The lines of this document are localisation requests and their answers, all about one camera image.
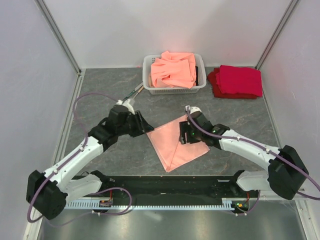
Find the light pink satin napkin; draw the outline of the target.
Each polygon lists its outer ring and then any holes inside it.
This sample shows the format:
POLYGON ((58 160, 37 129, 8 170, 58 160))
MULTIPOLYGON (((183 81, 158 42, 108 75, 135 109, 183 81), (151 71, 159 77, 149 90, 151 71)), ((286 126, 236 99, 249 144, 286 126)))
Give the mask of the light pink satin napkin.
POLYGON ((180 122, 186 120, 187 116, 183 115, 147 133, 147 136, 167 173, 209 152, 208 146, 203 142, 193 144, 180 143, 180 122))

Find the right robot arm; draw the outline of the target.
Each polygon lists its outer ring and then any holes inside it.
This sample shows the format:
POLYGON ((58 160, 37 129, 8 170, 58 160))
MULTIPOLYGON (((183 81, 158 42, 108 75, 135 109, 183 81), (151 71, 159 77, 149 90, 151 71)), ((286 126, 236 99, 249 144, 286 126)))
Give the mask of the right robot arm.
POLYGON ((237 171, 229 181, 235 197, 250 191, 273 191, 292 200, 309 174, 297 151, 288 145, 269 146, 238 134, 223 124, 213 125, 197 110, 179 122, 181 144, 204 143, 208 147, 239 155, 258 165, 260 171, 237 171))

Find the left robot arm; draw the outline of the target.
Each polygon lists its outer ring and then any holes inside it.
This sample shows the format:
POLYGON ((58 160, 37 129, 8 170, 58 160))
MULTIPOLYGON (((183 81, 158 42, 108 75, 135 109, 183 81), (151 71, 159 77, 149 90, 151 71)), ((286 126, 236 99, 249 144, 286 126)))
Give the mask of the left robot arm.
POLYGON ((114 145, 120 136, 135 138, 153 130, 154 127, 131 105, 114 105, 108 117, 93 127, 66 157, 44 172, 35 170, 29 175, 26 190, 29 207, 52 220, 73 200, 91 194, 106 196, 110 185, 99 175, 91 173, 78 180, 73 180, 73 177, 114 145))

